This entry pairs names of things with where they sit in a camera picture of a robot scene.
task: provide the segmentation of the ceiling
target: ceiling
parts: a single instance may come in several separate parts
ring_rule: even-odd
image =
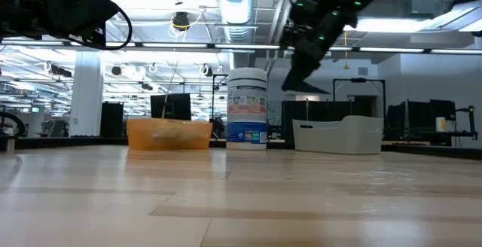
[[[252,0],[252,18],[244,24],[226,24],[227,14],[223,15],[220,0],[112,0],[123,8],[133,23],[133,41],[137,42],[227,42],[227,29],[239,27],[252,33],[252,42],[266,44],[276,42],[271,39],[271,31],[284,24],[289,8],[286,0]],[[435,0],[439,11],[447,6],[447,0]],[[175,12],[185,11],[191,26],[186,33],[172,28],[171,19]],[[229,13],[236,16],[237,11]],[[106,24],[108,41],[123,41],[127,35],[127,23],[116,16]],[[340,37],[337,45],[362,47],[456,47],[473,44],[469,32],[433,33],[393,33],[349,30]],[[59,66],[75,74],[75,48],[38,48],[21,46],[0,46],[0,66],[2,79],[27,79],[29,82],[3,81],[0,85],[0,100],[8,108],[23,110],[33,102],[47,103],[48,112],[63,116],[69,112],[72,97],[72,79],[49,74],[49,65]],[[193,110],[205,120],[210,113],[212,87],[211,77],[201,74],[200,68],[211,67],[215,74],[227,74],[230,67],[228,52],[159,52],[146,50],[102,51],[102,63],[106,67],[104,100],[124,102],[128,114],[149,114],[148,97],[152,93],[192,93]],[[376,53],[354,53],[353,59],[372,59],[374,63],[387,55]],[[343,53],[333,53],[330,59],[344,57]],[[120,76],[113,75],[111,69],[119,66],[124,69]],[[143,90],[135,81],[149,83],[153,90]],[[216,92],[215,112],[225,114],[226,87]]]

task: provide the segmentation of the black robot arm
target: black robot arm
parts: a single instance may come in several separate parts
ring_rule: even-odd
[[[356,27],[356,14],[373,0],[297,0],[290,11],[281,45],[294,47],[291,70],[283,90],[309,87],[303,80],[320,67],[328,49],[343,33],[345,25]]]

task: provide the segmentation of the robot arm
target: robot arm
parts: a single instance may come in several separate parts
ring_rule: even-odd
[[[105,22],[118,12],[126,18],[130,29],[127,40],[119,47],[106,47]],[[23,36],[39,40],[43,35],[116,50],[129,43],[132,24],[110,0],[0,0],[0,43],[3,38]]]
[[[356,27],[356,14],[373,0],[297,0],[283,29],[281,45],[294,47],[291,70],[283,90],[309,86],[303,82],[320,67],[328,49],[343,33],[345,25]]]

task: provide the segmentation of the fluorescent light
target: fluorescent light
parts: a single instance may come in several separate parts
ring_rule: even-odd
[[[330,47],[330,51],[352,51],[351,47]]]
[[[23,40],[4,40],[2,44],[12,44],[12,45],[23,45],[23,46],[29,46],[29,45],[62,45],[63,43],[61,41],[23,41]]]
[[[422,48],[360,47],[363,52],[422,53]]]
[[[435,54],[464,54],[464,55],[481,55],[482,50],[432,50]]]
[[[184,43],[144,43],[144,47],[171,47],[171,48],[206,48],[207,44],[184,44]]]
[[[446,14],[442,14],[433,20],[429,20],[426,22],[422,30],[430,30],[430,29],[443,29],[444,26],[452,23],[455,20],[458,20],[460,17],[465,16],[466,14],[473,11],[475,8],[466,8],[466,9],[458,9],[452,10]]]
[[[230,48],[230,49],[269,49],[277,50],[281,47],[275,44],[215,44],[216,48]]]
[[[5,72],[5,71],[2,71],[2,76],[4,76],[4,77],[10,77],[10,78],[20,78],[19,75],[15,75],[14,73]]]
[[[24,84],[24,83],[17,82],[17,81],[12,81],[11,83],[13,84],[14,87],[16,87],[18,89],[21,89],[21,90],[35,90],[35,87],[33,87],[30,84]]]
[[[460,32],[479,32],[482,30],[482,19],[473,22],[472,24],[460,29]]]
[[[425,21],[392,18],[364,18],[358,21],[356,29],[345,26],[345,31],[357,32],[418,32],[426,25]]]
[[[120,45],[122,45],[122,44],[123,44],[123,42],[107,42],[107,43],[105,43],[105,46],[106,46],[106,47],[118,47],[118,46],[120,46]],[[127,44],[126,47],[135,47],[135,46],[136,46],[136,44],[134,44],[134,43],[129,43],[129,44]]]
[[[104,83],[107,83],[107,84],[139,84],[138,81],[116,81],[116,80],[104,81]]]
[[[229,53],[229,69],[234,69],[234,53],[232,52]]]
[[[23,105],[23,104],[6,104],[5,106],[11,108],[30,108],[32,105]]]
[[[204,86],[209,86],[209,85],[212,85],[211,82],[186,82],[186,85],[204,85]]]
[[[24,79],[21,78],[19,81],[21,82],[41,82],[41,83],[56,83],[56,80],[48,80],[48,79]],[[62,82],[72,82],[72,79],[69,80],[62,80]]]

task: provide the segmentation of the monitor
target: monitor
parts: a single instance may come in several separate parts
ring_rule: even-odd
[[[162,118],[166,95],[151,96],[151,116]],[[191,95],[189,93],[173,93],[167,96],[166,119],[191,120]]]

